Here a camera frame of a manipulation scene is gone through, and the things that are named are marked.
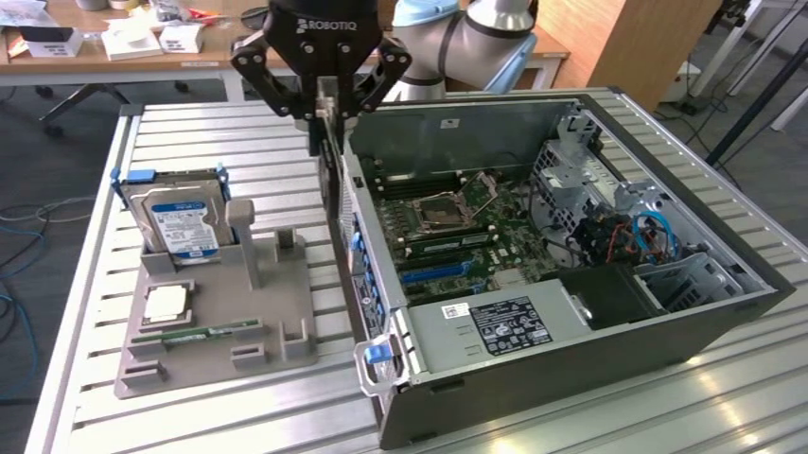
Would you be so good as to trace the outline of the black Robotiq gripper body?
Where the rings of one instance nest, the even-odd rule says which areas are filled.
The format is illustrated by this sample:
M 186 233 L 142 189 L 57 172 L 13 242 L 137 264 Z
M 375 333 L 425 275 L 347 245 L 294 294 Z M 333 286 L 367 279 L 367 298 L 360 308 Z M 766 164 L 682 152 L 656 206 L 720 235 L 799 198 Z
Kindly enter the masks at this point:
M 298 76 L 352 76 L 381 43 L 379 3 L 272 1 L 265 37 Z

